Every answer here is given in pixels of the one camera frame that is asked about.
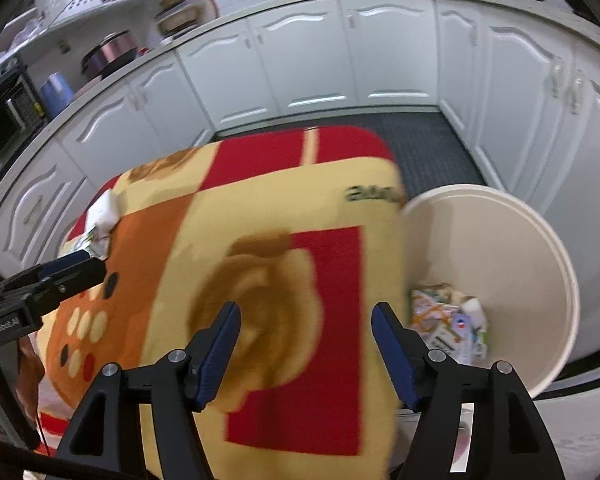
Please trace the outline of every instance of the black dot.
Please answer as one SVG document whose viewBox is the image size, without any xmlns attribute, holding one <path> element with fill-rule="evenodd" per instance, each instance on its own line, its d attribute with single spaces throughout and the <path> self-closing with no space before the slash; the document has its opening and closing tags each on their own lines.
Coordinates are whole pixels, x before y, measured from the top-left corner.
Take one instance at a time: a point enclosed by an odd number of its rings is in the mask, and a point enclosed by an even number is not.
<svg viewBox="0 0 600 480">
<path fill-rule="evenodd" d="M 66 364 L 66 360 L 69 358 L 69 345 L 64 345 L 60 352 L 60 367 L 62 368 Z"/>
<path fill-rule="evenodd" d="M 112 272 L 107 278 L 107 283 L 104 284 L 104 291 L 102 293 L 102 297 L 105 300 L 108 300 L 112 295 L 113 291 L 116 290 L 116 285 L 118 284 L 118 273 Z"/>
</svg>

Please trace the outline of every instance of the baseboard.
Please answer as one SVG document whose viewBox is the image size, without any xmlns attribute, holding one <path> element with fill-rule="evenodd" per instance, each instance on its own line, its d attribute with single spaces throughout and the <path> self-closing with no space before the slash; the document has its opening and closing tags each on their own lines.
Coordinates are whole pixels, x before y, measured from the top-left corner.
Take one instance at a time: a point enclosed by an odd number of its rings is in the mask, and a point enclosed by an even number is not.
<svg viewBox="0 0 600 480">
<path fill-rule="evenodd" d="M 259 121 L 257 123 L 244 124 L 242 126 L 236 126 L 235 128 L 229 128 L 227 130 L 221 130 L 219 132 L 216 132 L 216 136 L 228 137 L 235 134 L 248 132 L 249 130 L 259 130 L 261 128 L 268 128 L 270 126 L 280 126 L 281 124 L 291 124 L 297 123 L 299 121 L 310 121 L 312 119 L 324 119 L 328 117 L 344 117 L 348 115 L 378 113 L 395 114 L 402 112 L 436 113 L 439 111 L 440 109 L 436 105 L 361 106 L 355 108 L 339 108 L 336 110 L 321 110 L 319 112 L 306 112 L 304 114 L 276 117 L 273 119 L 268 119 L 266 121 Z"/>
</svg>

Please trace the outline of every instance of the red dot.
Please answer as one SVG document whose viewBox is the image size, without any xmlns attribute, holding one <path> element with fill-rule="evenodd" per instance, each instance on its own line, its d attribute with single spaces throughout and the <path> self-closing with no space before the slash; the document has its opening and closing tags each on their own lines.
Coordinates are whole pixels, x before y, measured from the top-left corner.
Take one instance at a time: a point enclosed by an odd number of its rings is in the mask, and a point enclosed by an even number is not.
<svg viewBox="0 0 600 480">
<path fill-rule="evenodd" d="M 95 369 L 96 358 L 93 354 L 87 354 L 84 358 L 84 364 L 82 365 L 82 376 L 88 383 L 93 379 L 93 370 Z"/>
</svg>

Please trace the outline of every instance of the patterned tablecloth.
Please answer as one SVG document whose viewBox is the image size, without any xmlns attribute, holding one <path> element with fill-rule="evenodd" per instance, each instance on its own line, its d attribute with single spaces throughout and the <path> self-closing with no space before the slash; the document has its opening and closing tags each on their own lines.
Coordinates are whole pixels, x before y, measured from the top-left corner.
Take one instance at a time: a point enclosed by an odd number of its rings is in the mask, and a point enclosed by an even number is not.
<svg viewBox="0 0 600 480">
<path fill-rule="evenodd" d="M 106 280 L 38 333 L 49 444 L 104 364 L 152 364 L 233 300 L 240 337 L 217 399 L 196 415 L 216 478 L 385 478 L 397 398 L 370 313 L 378 301 L 404 312 L 404 194 L 384 143 L 351 126 L 238 137 L 105 189 L 123 215 Z M 84 216 L 68 240 L 83 230 Z"/>
</svg>

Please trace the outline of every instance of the blue container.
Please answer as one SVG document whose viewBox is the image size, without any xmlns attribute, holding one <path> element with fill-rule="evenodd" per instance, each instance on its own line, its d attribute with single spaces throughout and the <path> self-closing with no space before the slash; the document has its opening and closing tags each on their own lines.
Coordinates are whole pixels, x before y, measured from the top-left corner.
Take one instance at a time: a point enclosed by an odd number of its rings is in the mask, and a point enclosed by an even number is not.
<svg viewBox="0 0 600 480">
<path fill-rule="evenodd" d="M 62 110 L 67 108 L 74 98 L 74 91 L 71 90 L 69 83 L 59 72 L 50 75 L 46 79 L 40 89 L 40 94 L 45 100 L 49 113 L 51 113 L 51 118 L 56 117 Z"/>
</svg>

